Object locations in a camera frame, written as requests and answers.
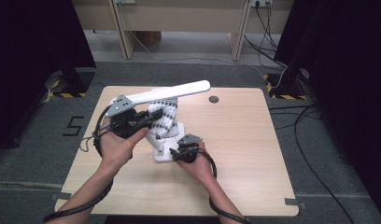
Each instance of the yellow black tape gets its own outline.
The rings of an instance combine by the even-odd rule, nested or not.
[[[263,75],[263,78],[267,82],[266,89],[269,92],[270,97],[272,97],[274,99],[285,99],[285,100],[305,100],[306,99],[305,95],[299,95],[299,94],[297,94],[297,95],[276,94],[275,93],[275,89],[272,88],[272,85],[270,84],[270,82],[267,81],[268,77],[269,77],[269,75]]]
[[[55,97],[63,97],[63,98],[73,98],[73,97],[85,97],[86,96],[86,92],[64,92],[64,91],[57,90],[57,89],[62,88],[61,86],[59,86],[59,84],[62,84],[62,83],[60,83],[60,79],[57,79],[53,83],[53,86],[51,87],[50,97],[55,96]]]
[[[73,97],[85,97],[86,93],[65,93],[65,92],[52,92],[52,96],[63,97],[63,98],[73,98]]]

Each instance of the finger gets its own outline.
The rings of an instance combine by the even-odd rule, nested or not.
[[[184,161],[176,161],[176,164],[178,164],[178,166],[182,167],[185,164],[185,162]]]
[[[201,148],[201,149],[203,149],[204,151],[206,151],[206,150],[205,150],[205,142],[204,142],[204,141],[200,141],[200,142],[198,143],[198,146],[199,146],[199,148]]]
[[[104,117],[103,124],[111,122],[111,118]]]
[[[141,139],[143,139],[147,134],[149,133],[149,128],[143,128],[130,136],[127,141],[129,141],[131,144],[135,145],[137,144]]]

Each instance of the circular hole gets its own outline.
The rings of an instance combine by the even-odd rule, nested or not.
[[[208,101],[209,101],[210,103],[212,103],[212,104],[216,104],[216,103],[219,101],[219,98],[218,98],[218,96],[210,96],[210,97],[208,98]]]

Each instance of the controller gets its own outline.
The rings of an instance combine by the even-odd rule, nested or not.
[[[139,130],[148,127],[163,116],[162,109],[149,113],[148,111],[136,112],[131,108],[111,118],[110,128],[112,132],[122,138],[129,138]]]
[[[184,161],[186,163],[192,163],[196,160],[198,153],[198,142],[202,141],[201,137],[193,134],[186,134],[177,141],[178,149],[170,148],[170,153],[173,156],[173,161]]]

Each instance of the wooden table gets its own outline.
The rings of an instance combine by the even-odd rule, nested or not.
[[[156,87],[106,87],[94,110],[85,137],[110,100],[120,93],[134,94]],[[212,104],[208,98],[218,96]],[[145,110],[139,105],[136,110]],[[296,216],[295,199],[275,129],[259,89],[212,88],[208,92],[178,98],[177,121],[185,132],[203,137],[218,168],[218,181],[244,216]],[[79,151],[63,186],[75,193],[94,173],[101,158],[89,143]],[[64,200],[58,200],[59,209]],[[174,162],[157,163],[144,139],[134,157],[120,170],[106,198],[92,211],[104,215],[215,216],[201,184]]]

